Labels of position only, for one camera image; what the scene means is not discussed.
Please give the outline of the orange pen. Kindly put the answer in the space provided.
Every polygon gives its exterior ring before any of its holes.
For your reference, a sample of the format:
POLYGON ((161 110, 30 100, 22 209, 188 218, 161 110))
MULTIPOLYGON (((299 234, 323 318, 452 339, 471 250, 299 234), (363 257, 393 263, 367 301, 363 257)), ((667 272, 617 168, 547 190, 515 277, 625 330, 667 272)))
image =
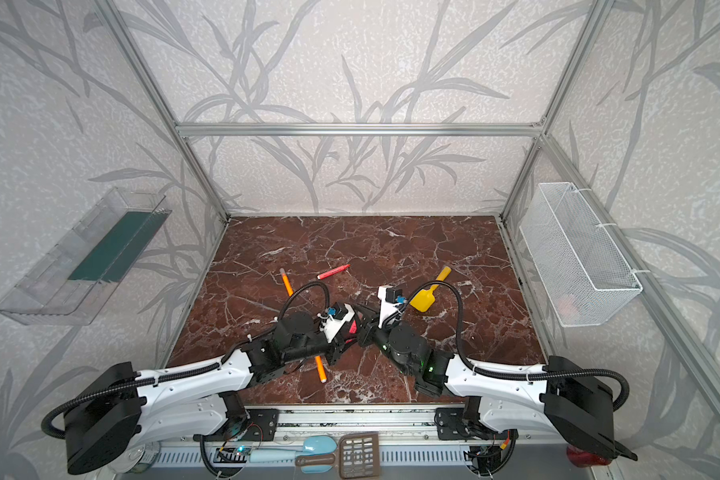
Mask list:
POLYGON ((288 293, 288 296, 289 296, 289 297, 292 296, 292 295, 294 294, 294 289, 293 289, 292 284, 291 284, 291 282, 290 282, 290 280, 289 280, 289 277, 288 277, 288 275, 287 275, 287 272, 285 271, 284 268, 280 268, 279 273, 280 273, 281 279, 282 279, 282 281, 283 281, 283 284, 284 284, 284 286, 285 286, 285 288, 286 288, 286 291, 287 291, 287 293, 288 293))
POLYGON ((325 370, 322 358, 320 356, 316 356, 315 363, 316 363, 316 368, 317 368, 320 382, 325 384, 327 382, 327 374, 326 374, 326 370, 325 370))

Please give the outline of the red capped pen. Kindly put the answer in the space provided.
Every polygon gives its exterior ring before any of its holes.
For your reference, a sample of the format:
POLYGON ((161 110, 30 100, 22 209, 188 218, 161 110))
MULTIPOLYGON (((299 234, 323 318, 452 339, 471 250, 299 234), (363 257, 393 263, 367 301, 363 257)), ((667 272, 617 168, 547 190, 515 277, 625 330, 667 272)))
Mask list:
POLYGON ((316 276, 316 278, 317 278, 317 280, 324 280, 324 279, 327 279, 329 277, 332 277, 334 275, 337 275, 339 273, 342 273, 342 272, 348 270, 349 267, 350 267, 350 264, 341 265, 339 267, 335 267, 333 269, 330 269, 330 270, 327 270, 325 272, 318 274, 316 276))

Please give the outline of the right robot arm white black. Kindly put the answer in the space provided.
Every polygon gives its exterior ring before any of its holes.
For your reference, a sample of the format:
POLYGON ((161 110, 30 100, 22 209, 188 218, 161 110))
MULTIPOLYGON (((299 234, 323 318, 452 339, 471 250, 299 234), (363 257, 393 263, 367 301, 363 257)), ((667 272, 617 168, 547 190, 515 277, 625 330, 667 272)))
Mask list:
POLYGON ((355 305, 352 310, 350 330, 358 345, 378 347, 413 378, 416 391, 465 398, 463 422, 471 434, 556 432, 605 462, 637 458, 614 434, 614 413, 629 396, 629 384, 619 373, 583 369, 561 356, 526 366, 464 359, 432 348, 405 321, 381 323, 373 309, 355 305))

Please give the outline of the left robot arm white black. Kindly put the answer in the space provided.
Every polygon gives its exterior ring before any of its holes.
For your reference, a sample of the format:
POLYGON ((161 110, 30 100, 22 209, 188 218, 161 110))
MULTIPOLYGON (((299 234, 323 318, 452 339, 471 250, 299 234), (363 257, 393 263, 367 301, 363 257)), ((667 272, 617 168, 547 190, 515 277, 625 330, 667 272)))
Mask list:
POLYGON ((237 392, 283 376, 291 363, 342 355, 356 330, 350 307, 317 317, 296 312, 216 358, 141 372, 128 362, 116 364, 51 410, 41 430, 64 441, 71 475, 98 470, 150 443, 212 435, 242 422, 237 392))

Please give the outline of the orange pen front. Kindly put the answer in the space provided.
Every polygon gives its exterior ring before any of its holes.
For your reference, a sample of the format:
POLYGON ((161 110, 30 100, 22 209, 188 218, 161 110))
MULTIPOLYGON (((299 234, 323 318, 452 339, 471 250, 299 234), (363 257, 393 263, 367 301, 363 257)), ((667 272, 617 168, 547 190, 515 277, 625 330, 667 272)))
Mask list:
POLYGON ((317 368, 320 382, 325 384, 327 382, 327 374, 326 374, 326 370, 325 370, 322 358, 320 356, 316 356, 315 363, 316 363, 316 368, 317 368))

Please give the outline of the yellow toy spatula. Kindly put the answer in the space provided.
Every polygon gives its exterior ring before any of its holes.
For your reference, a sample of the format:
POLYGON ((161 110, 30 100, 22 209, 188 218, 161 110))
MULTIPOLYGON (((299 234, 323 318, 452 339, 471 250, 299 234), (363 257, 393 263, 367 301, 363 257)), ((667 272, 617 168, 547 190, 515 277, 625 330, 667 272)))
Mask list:
MULTIPOLYGON (((445 281, 449 274, 451 273, 451 268, 448 266, 445 266, 439 275, 436 277, 437 281, 445 281)), ((435 296, 434 291, 439 287, 438 284, 433 284, 431 286, 428 286, 426 289, 422 289, 418 293, 416 293, 413 298, 410 300, 409 305, 414 308, 415 310, 425 313, 427 312, 430 307, 435 302, 435 296)))

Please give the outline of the light blue brush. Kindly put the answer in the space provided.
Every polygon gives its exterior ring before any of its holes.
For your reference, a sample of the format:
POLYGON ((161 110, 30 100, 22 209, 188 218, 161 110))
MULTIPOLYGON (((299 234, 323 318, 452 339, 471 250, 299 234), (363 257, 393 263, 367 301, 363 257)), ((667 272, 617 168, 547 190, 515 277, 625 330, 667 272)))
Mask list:
POLYGON ((337 461, 337 442, 330 436, 308 437, 298 450, 284 448, 258 448, 250 452, 252 464, 291 461, 305 474, 326 473, 337 461))

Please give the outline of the brown slotted spatula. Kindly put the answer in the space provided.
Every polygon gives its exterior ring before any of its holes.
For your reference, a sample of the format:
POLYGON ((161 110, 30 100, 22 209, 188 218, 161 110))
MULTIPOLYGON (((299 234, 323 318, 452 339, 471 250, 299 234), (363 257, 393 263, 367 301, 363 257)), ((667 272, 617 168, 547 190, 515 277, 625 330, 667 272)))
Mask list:
POLYGON ((338 442, 341 479, 375 479, 381 474, 379 435, 361 432, 344 435, 338 442))

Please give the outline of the green circuit board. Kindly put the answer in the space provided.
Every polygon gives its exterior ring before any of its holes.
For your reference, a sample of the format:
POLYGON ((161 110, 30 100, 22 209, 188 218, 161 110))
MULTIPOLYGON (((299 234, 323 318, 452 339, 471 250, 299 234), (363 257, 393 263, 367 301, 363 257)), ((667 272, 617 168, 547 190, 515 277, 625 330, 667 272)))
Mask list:
POLYGON ((242 465, 248 461, 250 448, 247 446, 225 446, 216 448, 211 460, 216 465, 242 465))

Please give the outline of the metal tin can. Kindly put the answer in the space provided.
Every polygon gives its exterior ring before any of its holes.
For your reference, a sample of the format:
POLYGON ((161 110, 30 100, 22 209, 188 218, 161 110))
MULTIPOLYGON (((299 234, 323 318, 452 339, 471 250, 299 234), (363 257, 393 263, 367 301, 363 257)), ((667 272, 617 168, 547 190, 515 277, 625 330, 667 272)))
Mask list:
POLYGON ((114 471, 119 474, 141 474, 157 461, 161 451, 158 442, 141 445, 126 451, 115 462, 114 471))

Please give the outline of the red black tool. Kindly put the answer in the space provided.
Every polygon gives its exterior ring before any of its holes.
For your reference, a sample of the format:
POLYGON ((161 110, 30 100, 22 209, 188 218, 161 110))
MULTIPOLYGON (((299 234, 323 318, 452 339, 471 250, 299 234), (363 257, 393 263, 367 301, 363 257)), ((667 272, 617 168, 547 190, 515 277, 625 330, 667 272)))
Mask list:
POLYGON ((589 468, 594 466, 610 465, 612 460, 600 455, 584 451, 573 445, 566 447, 566 456, 568 460, 578 468, 589 468))

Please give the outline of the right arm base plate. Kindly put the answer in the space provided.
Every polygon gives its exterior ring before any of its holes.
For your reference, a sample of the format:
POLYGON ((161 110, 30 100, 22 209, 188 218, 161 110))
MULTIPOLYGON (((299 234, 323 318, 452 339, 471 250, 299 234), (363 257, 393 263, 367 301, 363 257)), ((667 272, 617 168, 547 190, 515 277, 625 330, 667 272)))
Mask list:
POLYGON ((477 414, 467 407, 435 409, 434 423, 439 440, 489 439, 490 435, 478 421, 477 414))

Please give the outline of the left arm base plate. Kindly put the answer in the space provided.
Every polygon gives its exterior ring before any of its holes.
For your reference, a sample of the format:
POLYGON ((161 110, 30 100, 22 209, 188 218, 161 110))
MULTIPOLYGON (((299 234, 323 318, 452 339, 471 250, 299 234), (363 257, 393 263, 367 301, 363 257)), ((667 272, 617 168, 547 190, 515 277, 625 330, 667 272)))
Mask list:
POLYGON ((236 442, 272 442, 277 431, 280 411, 275 408, 252 409, 248 419, 231 437, 236 442))

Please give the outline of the clear plastic wall tray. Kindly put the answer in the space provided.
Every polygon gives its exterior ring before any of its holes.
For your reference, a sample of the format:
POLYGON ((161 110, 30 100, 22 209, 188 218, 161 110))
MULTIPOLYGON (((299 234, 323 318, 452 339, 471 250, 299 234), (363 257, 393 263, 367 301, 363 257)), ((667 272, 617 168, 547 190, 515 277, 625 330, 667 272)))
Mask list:
POLYGON ((164 194, 113 187, 0 299, 22 325, 92 323, 172 213, 164 194))

